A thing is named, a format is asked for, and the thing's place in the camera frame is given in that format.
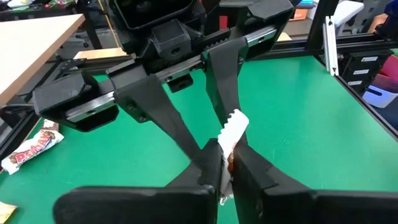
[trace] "snack wrapper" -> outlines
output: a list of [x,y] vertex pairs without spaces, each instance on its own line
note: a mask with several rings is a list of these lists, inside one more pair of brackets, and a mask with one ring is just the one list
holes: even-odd
[[45,119],[39,132],[4,158],[1,161],[1,167],[11,175],[17,172],[23,163],[62,141],[63,136],[59,133],[59,127],[59,124]]
[[4,224],[16,208],[15,205],[0,202],[0,224]]

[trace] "red label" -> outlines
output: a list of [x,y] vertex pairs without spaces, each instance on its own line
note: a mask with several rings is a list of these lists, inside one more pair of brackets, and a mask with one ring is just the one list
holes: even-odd
[[28,149],[24,152],[20,152],[15,155],[17,163],[21,164],[21,163],[25,162],[26,160],[30,159],[35,154],[42,151],[46,147],[46,145],[49,143],[50,140],[51,140],[51,136],[45,132],[42,132],[42,135],[40,136],[36,145],[30,146],[30,149]]

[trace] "green mat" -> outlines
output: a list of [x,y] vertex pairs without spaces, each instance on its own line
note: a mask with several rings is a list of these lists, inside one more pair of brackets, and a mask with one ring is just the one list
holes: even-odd
[[[186,90],[167,92],[203,147],[221,125],[204,74],[193,79]],[[316,189],[398,191],[397,143],[313,57],[248,62],[239,94],[249,144],[288,175]],[[161,187],[188,165],[156,125],[123,111],[90,133],[61,132],[53,149],[12,176],[0,174],[0,201],[19,206],[8,224],[53,223],[54,201],[75,187]],[[218,223],[238,223],[233,200],[219,207]]]

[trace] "table leg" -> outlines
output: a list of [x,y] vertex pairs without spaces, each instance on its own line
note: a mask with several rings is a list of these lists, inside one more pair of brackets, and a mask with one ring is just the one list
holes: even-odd
[[91,41],[94,49],[102,49],[101,42],[95,32],[93,21],[91,20],[90,13],[84,12],[83,15],[85,16],[85,21],[83,23],[83,28],[86,30],[88,38]]

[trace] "white wrapper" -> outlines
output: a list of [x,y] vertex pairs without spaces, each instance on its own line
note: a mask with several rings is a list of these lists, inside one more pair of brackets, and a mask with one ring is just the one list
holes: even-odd
[[1,167],[10,175],[17,172],[23,163],[50,149],[63,139],[58,130],[57,123],[45,120],[42,129],[32,139],[24,141],[13,153],[1,161]]

